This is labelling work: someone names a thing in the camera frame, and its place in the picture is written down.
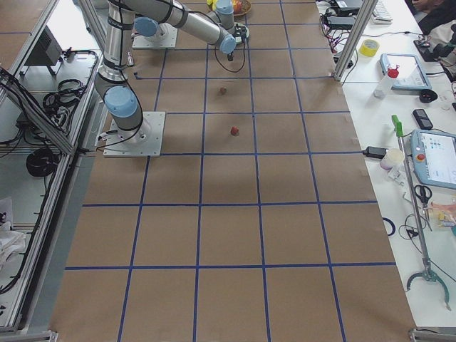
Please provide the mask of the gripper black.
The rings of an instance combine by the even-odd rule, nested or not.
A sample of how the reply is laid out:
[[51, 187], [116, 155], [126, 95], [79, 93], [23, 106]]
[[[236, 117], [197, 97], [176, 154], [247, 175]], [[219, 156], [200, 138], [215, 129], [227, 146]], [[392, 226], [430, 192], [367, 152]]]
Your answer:
[[[247, 39], [249, 38], [248, 27], [244, 24], [235, 24], [234, 25], [234, 38], [235, 38], [236, 43], [245, 43], [247, 41]], [[234, 54], [233, 53], [227, 54], [227, 60], [233, 61]]]

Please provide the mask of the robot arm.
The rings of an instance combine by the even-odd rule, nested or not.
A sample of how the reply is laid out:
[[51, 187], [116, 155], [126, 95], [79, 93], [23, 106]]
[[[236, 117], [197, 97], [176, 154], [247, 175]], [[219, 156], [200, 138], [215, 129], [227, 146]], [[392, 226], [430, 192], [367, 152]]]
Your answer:
[[131, 46], [132, 24], [108, 19], [103, 62], [95, 77], [95, 89], [117, 126], [122, 141], [136, 143], [142, 138], [143, 112], [124, 73]]
[[249, 35], [246, 26], [234, 21], [231, 1], [221, 1], [208, 14], [179, 1], [109, 1], [105, 64], [111, 68], [126, 65], [131, 33], [158, 40], [168, 28], [181, 29], [227, 55]]

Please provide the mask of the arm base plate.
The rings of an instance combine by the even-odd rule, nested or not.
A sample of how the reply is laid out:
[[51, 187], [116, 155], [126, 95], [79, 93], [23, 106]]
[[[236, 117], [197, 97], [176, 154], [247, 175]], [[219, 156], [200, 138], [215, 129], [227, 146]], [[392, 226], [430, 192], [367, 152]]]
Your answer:
[[139, 131], [120, 130], [113, 120], [103, 149], [104, 157], [159, 157], [162, 149], [165, 112], [145, 111]]
[[133, 35], [133, 49], [157, 50], [175, 48], [177, 42], [177, 29], [169, 24], [159, 26], [154, 36], [144, 36], [139, 33]]

